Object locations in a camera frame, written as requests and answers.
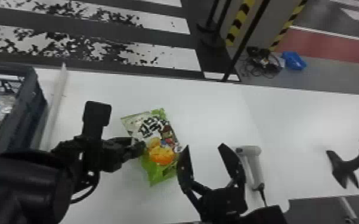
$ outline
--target yellow and black striped post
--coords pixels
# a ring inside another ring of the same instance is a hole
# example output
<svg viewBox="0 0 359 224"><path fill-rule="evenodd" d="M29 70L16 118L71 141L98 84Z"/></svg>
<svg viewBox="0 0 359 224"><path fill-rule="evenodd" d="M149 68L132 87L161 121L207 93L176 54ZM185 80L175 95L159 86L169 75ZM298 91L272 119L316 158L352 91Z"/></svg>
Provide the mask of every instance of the yellow and black striped post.
<svg viewBox="0 0 359 224"><path fill-rule="evenodd" d="M270 51L274 51L280 41L285 36L285 33L288 31L289 27L292 25L292 23L297 18L298 14L304 9L306 3L308 0L303 0L292 12L291 17L288 19L288 21L284 24L283 28L281 29L281 32L277 35L276 39L274 40L273 44L269 47Z"/></svg>
<svg viewBox="0 0 359 224"><path fill-rule="evenodd" d="M225 43L227 46L234 46L235 38L239 35L242 24L246 21L247 14L250 9L255 4L255 0L244 0L239 11L237 13L237 17L235 18L233 25L228 32L227 38L225 39Z"/></svg>

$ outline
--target green snack bag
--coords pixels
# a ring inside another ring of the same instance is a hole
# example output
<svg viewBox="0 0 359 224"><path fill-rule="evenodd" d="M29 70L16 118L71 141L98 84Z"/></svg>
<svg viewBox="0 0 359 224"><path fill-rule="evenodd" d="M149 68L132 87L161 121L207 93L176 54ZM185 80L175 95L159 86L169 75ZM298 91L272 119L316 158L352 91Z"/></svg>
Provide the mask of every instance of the green snack bag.
<svg viewBox="0 0 359 224"><path fill-rule="evenodd" d="M174 177L182 146L164 109L126 116L121 122L129 135L146 143L141 164L148 174L150 186Z"/></svg>

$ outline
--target white barcode scanner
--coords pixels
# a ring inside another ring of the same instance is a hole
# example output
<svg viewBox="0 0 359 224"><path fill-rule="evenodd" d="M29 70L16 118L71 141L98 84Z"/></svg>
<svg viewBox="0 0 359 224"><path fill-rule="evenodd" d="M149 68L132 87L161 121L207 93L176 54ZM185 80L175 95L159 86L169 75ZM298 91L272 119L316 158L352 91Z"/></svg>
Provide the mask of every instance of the white barcode scanner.
<svg viewBox="0 0 359 224"><path fill-rule="evenodd" d="M264 205L267 206L266 198L264 195L264 180L262 167L259 161L259 155L262 153L260 147L256 145L246 145L242 147L237 147L235 152L241 158L243 167L245 168L245 173L247 172L247 165L249 165L250 172L252 173L253 182L250 185L252 190L259 191L260 196L264 202Z"/></svg>

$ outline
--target red floor marking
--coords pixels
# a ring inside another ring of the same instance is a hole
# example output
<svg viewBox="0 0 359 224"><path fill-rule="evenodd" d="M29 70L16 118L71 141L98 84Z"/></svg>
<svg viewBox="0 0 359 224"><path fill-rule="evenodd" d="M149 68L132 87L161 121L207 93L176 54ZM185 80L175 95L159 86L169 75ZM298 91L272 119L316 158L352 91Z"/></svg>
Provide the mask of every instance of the red floor marking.
<svg viewBox="0 0 359 224"><path fill-rule="evenodd" d="M276 52L295 51L299 55L359 63L359 41L289 29Z"/></svg>

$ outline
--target blue object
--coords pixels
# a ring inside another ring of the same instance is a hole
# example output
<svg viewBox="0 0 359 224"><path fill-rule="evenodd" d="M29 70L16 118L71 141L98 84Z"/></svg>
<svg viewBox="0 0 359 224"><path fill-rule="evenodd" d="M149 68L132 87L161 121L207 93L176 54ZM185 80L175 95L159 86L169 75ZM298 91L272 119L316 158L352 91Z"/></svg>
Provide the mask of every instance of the blue object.
<svg viewBox="0 0 359 224"><path fill-rule="evenodd" d="M281 58L285 59L285 66L294 70L303 70L307 64L304 62L298 53L293 51L285 51Z"/></svg>

